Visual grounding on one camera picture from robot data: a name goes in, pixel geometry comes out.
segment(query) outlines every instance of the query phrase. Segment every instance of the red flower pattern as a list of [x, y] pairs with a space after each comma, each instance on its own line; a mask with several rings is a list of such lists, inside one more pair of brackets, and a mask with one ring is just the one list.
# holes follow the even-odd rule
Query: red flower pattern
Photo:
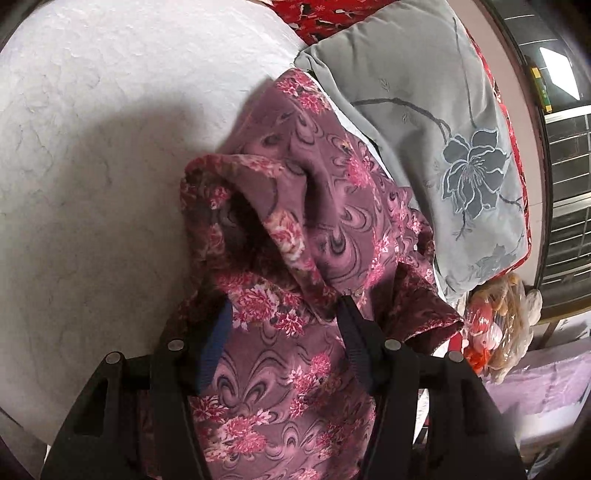
[[283, 257], [296, 262], [304, 251], [304, 233], [294, 216], [287, 210], [276, 210], [267, 217], [264, 225]]
[[302, 298], [295, 293], [285, 292], [283, 294], [283, 305], [286, 307], [296, 308], [300, 306]]
[[219, 272], [215, 275], [216, 283], [225, 293], [238, 293], [244, 288], [248, 288], [254, 282], [254, 276], [251, 273], [243, 272]]
[[307, 468], [296, 478], [297, 480], [320, 480], [322, 476], [313, 468]]
[[277, 314], [275, 328], [285, 332], [288, 337], [293, 337], [304, 333], [305, 324], [306, 320], [303, 316], [298, 315], [295, 310], [290, 310], [288, 313]]
[[209, 206], [212, 210], [217, 210], [230, 198], [230, 190], [226, 187], [217, 186], [209, 196]]
[[319, 353], [312, 359], [310, 373], [325, 377], [330, 373], [330, 358], [327, 353]]
[[189, 397], [189, 405], [195, 421], [221, 421], [228, 408], [220, 405], [219, 397]]
[[252, 171], [262, 173], [265, 177], [276, 179], [284, 170], [284, 166], [277, 160], [257, 155], [235, 155], [240, 165]]
[[250, 432], [236, 440], [233, 450], [237, 453], [252, 454], [262, 452], [267, 445], [267, 439], [257, 432]]
[[295, 70], [293, 76], [277, 82], [277, 88], [297, 98], [302, 108], [310, 110], [316, 115], [330, 110], [330, 102], [320, 91], [318, 86], [301, 70]]
[[306, 372], [299, 366], [288, 376], [288, 383], [293, 385], [294, 397], [290, 404], [290, 417], [296, 419], [309, 407], [322, 408], [330, 401], [342, 385], [338, 375], [331, 373], [330, 357], [327, 353], [319, 353], [311, 361]]
[[248, 331], [250, 320], [246, 316], [246, 312], [244, 310], [236, 310], [236, 307], [233, 308], [232, 312], [232, 327]]
[[247, 322], [262, 323], [275, 316], [279, 298], [269, 288], [255, 285], [240, 293], [237, 304]]
[[347, 178], [356, 187], [367, 187], [372, 183], [367, 169], [356, 158], [351, 158], [347, 164]]

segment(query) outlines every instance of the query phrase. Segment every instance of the flower embroidery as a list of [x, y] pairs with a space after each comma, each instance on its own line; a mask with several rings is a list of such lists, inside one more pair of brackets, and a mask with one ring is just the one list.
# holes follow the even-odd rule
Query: flower embroidery
[[304, 234], [294, 216], [287, 210], [276, 210], [264, 224], [283, 257], [296, 262], [304, 251]]
[[301, 398], [296, 397], [290, 404], [290, 418], [296, 419], [301, 417], [306, 410], [308, 410], [308, 405]]
[[208, 462], [227, 460], [237, 454], [252, 455], [262, 452], [267, 445], [267, 438], [256, 432], [253, 427], [268, 425], [271, 414], [268, 410], [259, 410], [250, 417], [233, 417], [221, 421], [217, 430], [200, 429], [200, 441], [207, 444], [204, 449]]
[[287, 75], [276, 83], [280, 91], [297, 98], [302, 108], [316, 114], [330, 110], [328, 99], [304, 72], [295, 69], [290, 73], [291, 76]]
[[278, 160], [272, 160], [257, 155], [233, 155], [238, 159], [238, 163], [243, 167], [250, 168], [252, 171], [262, 173], [265, 177], [276, 179], [284, 170], [284, 166]]
[[320, 475], [316, 470], [313, 468], [307, 468], [298, 476], [293, 477], [295, 480], [320, 480], [322, 475]]
[[275, 316], [279, 298], [263, 285], [255, 285], [242, 291], [236, 303], [241, 308], [240, 313], [243, 314], [241, 322], [261, 323]]
[[330, 358], [328, 353], [319, 353], [312, 359], [310, 373], [325, 377], [330, 373]]
[[240, 290], [250, 285], [253, 281], [253, 275], [246, 273], [218, 273], [215, 277], [217, 286], [225, 293], [238, 293]]
[[287, 378], [288, 384], [293, 386], [295, 396], [290, 404], [290, 417], [300, 417], [308, 408], [320, 408], [328, 404], [341, 386], [340, 377], [330, 372], [330, 358], [326, 353], [319, 353], [304, 372], [301, 366], [291, 371]]
[[294, 293], [285, 292], [283, 294], [283, 305], [286, 307], [296, 308], [300, 305], [301, 297]]
[[209, 206], [212, 210], [217, 210], [230, 198], [230, 190], [225, 187], [217, 186], [209, 195]]
[[288, 313], [278, 313], [275, 328], [283, 330], [288, 337], [298, 336], [304, 333], [306, 321], [295, 310]]
[[262, 452], [267, 445], [267, 439], [257, 432], [250, 432], [236, 440], [233, 450], [237, 453], [250, 454]]
[[496, 208], [505, 176], [507, 154], [497, 147], [498, 131], [481, 129], [472, 135], [472, 144], [456, 135], [443, 150], [451, 166], [443, 176], [443, 199], [452, 198], [455, 213], [477, 218], [483, 209]]
[[189, 397], [189, 405], [195, 421], [221, 421], [228, 408], [220, 405], [219, 397]]
[[361, 427], [363, 421], [356, 419], [351, 422], [349, 419], [339, 419], [338, 423], [330, 422], [325, 432], [316, 436], [316, 449], [319, 450], [321, 458], [338, 457], [345, 450], [347, 443], [355, 436], [355, 431]]
[[396, 240], [391, 242], [390, 232], [385, 233], [382, 239], [377, 242], [374, 231], [374, 257], [372, 258], [371, 266], [369, 267], [368, 276], [363, 284], [366, 289], [373, 287], [384, 276], [385, 259], [390, 252], [397, 253], [397, 250], [399, 250], [398, 245]]
[[416, 212], [413, 212], [411, 214], [408, 221], [408, 227], [417, 235], [421, 233], [421, 230], [423, 229], [423, 224], [421, 223], [421, 220], [419, 220]]
[[347, 178], [356, 187], [367, 187], [371, 184], [371, 176], [367, 169], [356, 158], [351, 158], [347, 164]]

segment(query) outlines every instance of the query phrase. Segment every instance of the embroidered flower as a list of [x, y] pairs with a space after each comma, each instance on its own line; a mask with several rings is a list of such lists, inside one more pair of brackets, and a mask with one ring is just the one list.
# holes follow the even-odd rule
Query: embroidered flower
[[325, 377], [330, 373], [330, 358], [327, 353], [319, 353], [312, 359], [310, 373]]
[[322, 476], [313, 468], [307, 468], [302, 473], [300, 473], [297, 477], [293, 477], [297, 480], [320, 480]]
[[244, 310], [232, 309], [232, 328], [241, 328], [244, 331], [248, 331], [248, 323], [249, 319]]
[[267, 439], [257, 432], [250, 432], [244, 437], [240, 437], [232, 446], [232, 450], [246, 455], [262, 452], [267, 445]]
[[296, 419], [301, 417], [306, 410], [308, 410], [308, 405], [306, 405], [301, 398], [296, 397], [290, 404], [290, 418]]
[[283, 93], [297, 98], [302, 108], [306, 110], [316, 114], [330, 110], [330, 102], [325, 95], [312, 79], [299, 69], [290, 70], [276, 85]]
[[288, 337], [298, 336], [304, 333], [305, 320], [295, 310], [288, 313], [278, 313], [275, 328], [282, 330]]
[[291, 75], [292, 78], [298, 83], [298, 85], [304, 87], [309, 91], [320, 93], [320, 90], [318, 90], [316, 84], [302, 70], [292, 69]]
[[209, 195], [209, 206], [212, 210], [217, 210], [230, 198], [230, 190], [225, 187], [217, 186]]
[[296, 308], [300, 305], [300, 302], [301, 297], [294, 293], [285, 292], [283, 294], [283, 305], [285, 305], [286, 307]]
[[287, 210], [275, 210], [264, 225], [283, 257], [296, 262], [304, 251], [304, 234], [295, 217]]
[[252, 455], [261, 452], [267, 445], [267, 438], [256, 432], [255, 425], [266, 425], [271, 415], [268, 410], [259, 410], [251, 417], [234, 417], [221, 425], [214, 432], [200, 435], [200, 442], [206, 445], [205, 458], [208, 462], [227, 460], [236, 455]]
[[222, 272], [215, 275], [217, 286], [228, 294], [237, 293], [253, 282], [252, 273]]
[[228, 412], [228, 408], [220, 405], [219, 397], [189, 397], [189, 405], [195, 421], [222, 421], [222, 417]]
[[272, 160], [258, 155], [233, 155], [238, 163], [243, 167], [250, 168], [252, 171], [262, 173], [265, 177], [276, 179], [285, 169], [278, 160]]
[[292, 370], [287, 377], [287, 383], [293, 383], [294, 390], [298, 395], [306, 395], [314, 386], [316, 376], [311, 373], [304, 373], [301, 367]]
[[276, 85], [280, 91], [292, 97], [297, 97], [300, 94], [300, 86], [290, 78], [280, 80]]
[[221, 462], [226, 460], [232, 452], [230, 446], [222, 442], [211, 443], [211, 446], [203, 451], [206, 462]]
[[255, 285], [243, 290], [236, 302], [247, 322], [261, 323], [271, 320], [277, 313], [279, 298], [270, 289]]
[[254, 417], [254, 420], [255, 420], [255, 424], [256, 425], [269, 425], [269, 423], [272, 420], [272, 416], [271, 416], [271, 413], [269, 413], [268, 410], [260, 409], [256, 413], [256, 415]]
[[326, 101], [320, 96], [313, 93], [303, 92], [299, 95], [300, 105], [306, 110], [318, 114], [322, 110], [326, 110]]
[[416, 233], [417, 235], [421, 233], [421, 230], [423, 229], [423, 224], [422, 224], [421, 220], [419, 220], [419, 218], [415, 212], [413, 212], [411, 214], [410, 221], [408, 223], [409, 223], [408, 227], [414, 233]]
[[347, 163], [347, 178], [356, 187], [367, 187], [371, 184], [371, 176], [356, 158], [351, 158]]
[[451, 166], [443, 180], [443, 199], [452, 198], [455, 213], [477, 218], [483, 209], [496, 208], [505, 177], [508, 156], [497, 147], [498, 130], [477, 130], [469, 144], [463, 137], [451, 138], [443, 158]]
[[226, 437], [239, 437], [249, 433], [252, 430], [253, 425], [254, 419], [234, 417], [224, 424], [223, 429], [226, 433]]

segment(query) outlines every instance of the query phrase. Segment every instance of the pink floral fabric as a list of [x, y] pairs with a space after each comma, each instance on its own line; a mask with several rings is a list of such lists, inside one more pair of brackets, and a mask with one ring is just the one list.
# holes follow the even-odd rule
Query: pink floral fabric
[[[348, 364], [336, 300], [351, 295], [388, 337], [432, 352], [462, 322], [437, 296], [432, 231], [300, 70], [259, 97], [227, 148], [181, 182], [195, 293], [167, 326], [211, 321], [222, 294], [233, 305], [213, 383], [189, 398], [212, 477], [353, 478], [375, 405]], [[157, 476], [149, 407], [141, 421]]]

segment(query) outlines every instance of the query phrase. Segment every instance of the fabric fold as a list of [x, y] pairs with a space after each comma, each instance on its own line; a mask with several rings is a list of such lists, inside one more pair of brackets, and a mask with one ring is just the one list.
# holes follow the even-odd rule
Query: fabric fold
[[462, 322], [437, 295], [432, 231], [301, 70], [226, 145], [234, 154], [193, 160], [181, 182], [195, 291], [168, 325], [210, 321], [222, 293], [232, 302], [213, 383], [190, 399], [200, 445], [213, 478], [352, 478], [375, 413], [336, 300], [431, 353]]

